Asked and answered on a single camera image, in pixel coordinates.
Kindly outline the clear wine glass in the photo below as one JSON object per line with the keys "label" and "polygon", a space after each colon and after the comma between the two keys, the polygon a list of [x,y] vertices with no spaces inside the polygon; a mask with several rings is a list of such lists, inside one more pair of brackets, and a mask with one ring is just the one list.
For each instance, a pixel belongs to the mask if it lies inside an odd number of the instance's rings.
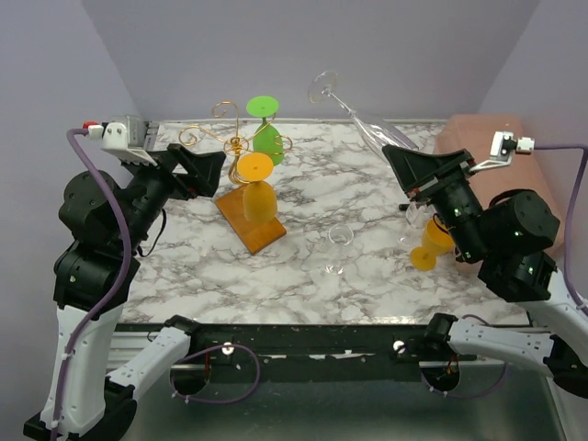
{"label": "clear wine glass", "polygon": [[402,131],[380,118],[358,112],[351,108],[335,93],[338,74],[325,71],[317,75],[309,87],[307,97],[311,103],[332,101],[336,103],[352,120],[360,137],[377,157],[384,163],[387,159],[382,152],[385,145],[393,145],[403,149],[419,151],[420,148]]}
{"label": "clear wine glass", "polygon": [[323,269],[329,275],[341,275],[352,251],[355,235],[343,223],[335,224],[328,232],[324,248]]}

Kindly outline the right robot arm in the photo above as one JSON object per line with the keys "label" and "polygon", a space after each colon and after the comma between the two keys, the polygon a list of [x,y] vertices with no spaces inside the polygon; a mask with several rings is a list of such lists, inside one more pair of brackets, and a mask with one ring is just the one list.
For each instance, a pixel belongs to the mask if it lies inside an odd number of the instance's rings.
{"label": "right robot arm", "polygon": [[523,334],[437,313],[421,350],[435,360],[486,356],[535,370],[567,392],[587,395],[587,314],[564,272],[547,254],[560,221],[534,190],[502,193],[484,208],[469,179],[481,171],[466,150],[427,154],[386,145],[382,154],[406,196],[425,202],[452,238],[457,261],[479,264],[479,279],[547,330]]}

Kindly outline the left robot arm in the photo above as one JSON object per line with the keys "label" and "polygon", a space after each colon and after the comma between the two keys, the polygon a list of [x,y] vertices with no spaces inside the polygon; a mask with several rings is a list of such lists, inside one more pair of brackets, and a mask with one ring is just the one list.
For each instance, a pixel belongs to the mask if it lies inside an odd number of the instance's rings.
{"label": "left robot arm", "polygon": [[192,363],[203,354],[202,338],[183,319],[129,365],[107,372],[141,242],[167,200],[212,197],[226,160],[224,152],[192,153],[176,143],[150,156],[149,164],[124,165],[132,174],[125,188],[93,169],[63,191],[59,218],[73,243],[54,265],[58,349],[45,406],[24,424],[24,435],[34,440],[53,433],[67,440],[121,439],[157,378],[178,358]]}

